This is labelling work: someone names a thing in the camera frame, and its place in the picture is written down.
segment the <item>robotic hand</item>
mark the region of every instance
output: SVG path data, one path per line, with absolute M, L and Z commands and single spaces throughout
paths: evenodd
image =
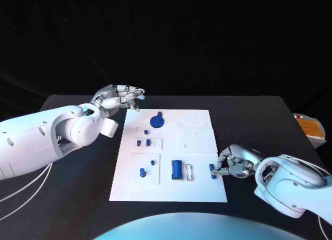
M 112 137 L 119 108 L 140 111 L 144 90 L 108 85 L 79 106 L 63 106 L 0 122 L 0 180 L 27 174 L 89 145 L 99 133 Z
M 323 177 L 316 165 L 304 160 L 284 154 L 265 157 L 255 149 L 232 144 L 220 152 L 210 174 L 232 175 L 241 179 L 254 175 L 254 194 L 282 214 L 300 218 L 310 210 L 332 224 L 332 176 Z

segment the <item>white robotic arm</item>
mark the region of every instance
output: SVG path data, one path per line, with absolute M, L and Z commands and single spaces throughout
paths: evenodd
M 300 162 L 307 163 L 284 154 L 265 157 L 255 149 L 232 144 L 217 157 L 212 174 L 236 178 L 254 174 L 254 193 L 282 214 L 300 218 L 310 210 L 332 224 L 332 176 L 321 177 Z
M 144 90 L 108 85 L 91 102 L 0 122 L 0 180 L 27 174 L 89 145 L 101 133 L 112 137 L 118 123 L 108 119 L 119 108 L 140 111 L 134 98 Z

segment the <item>orange object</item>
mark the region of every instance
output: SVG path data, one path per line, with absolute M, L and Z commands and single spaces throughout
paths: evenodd
M 307 136 L 324 138 L 324 134 L 320 129 L 317 121 L 303 120 L 301 118 L 297 118 L 295 120 Z

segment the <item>white board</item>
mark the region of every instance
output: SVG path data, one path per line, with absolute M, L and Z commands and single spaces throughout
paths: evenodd
M 153 128 L 150 118 L 157 112 L 164 124 Z M 171 160 L 181 160 L 181 180 L 171 179 Z M 228 202 L 222 177 L 212 179 L 209 170 L 209 164 L 216 165 L 216 161 L 207 110 L 141 109 L 135 112 L 128 109 L 109 201 Z M 186 178 L 186 165 L 190 165 L 192 180 Z M 145 177 L 140 177 L 140 168 Z

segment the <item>table surface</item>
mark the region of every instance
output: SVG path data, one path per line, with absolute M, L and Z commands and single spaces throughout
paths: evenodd
M 42 111 L 91 100 L 83 95 L 52 95 Z M 141 109 L 209 110 L 217 150 L 230 144 L 258 149 L 268 156 L 291 155 L 320 167 L 321 160 L 282 99 L 277 96 L 147 96 Z M 295 219 L 282 215 L 255 195 L 254 177 L 223 176 L 228 203 L 108 201 L 122 135 L 125 109 L 111 117 L 118 122 L 112 138 L 73 151 L 52 165 L 36 196 L 23 208 L 0 221 L 0 239 L 92 239 L 143 217 L 174 212 L 213 213 L 268 224 L 305 239 L 321 239 L 317 216 L 305 211 Z M 0 181 L 0 198 L 21 188 L 42 169 Z M 27 200 L 42 179 L 0 203 L 0 217 Z M 332 226 L 321 221 L 327 234 Z

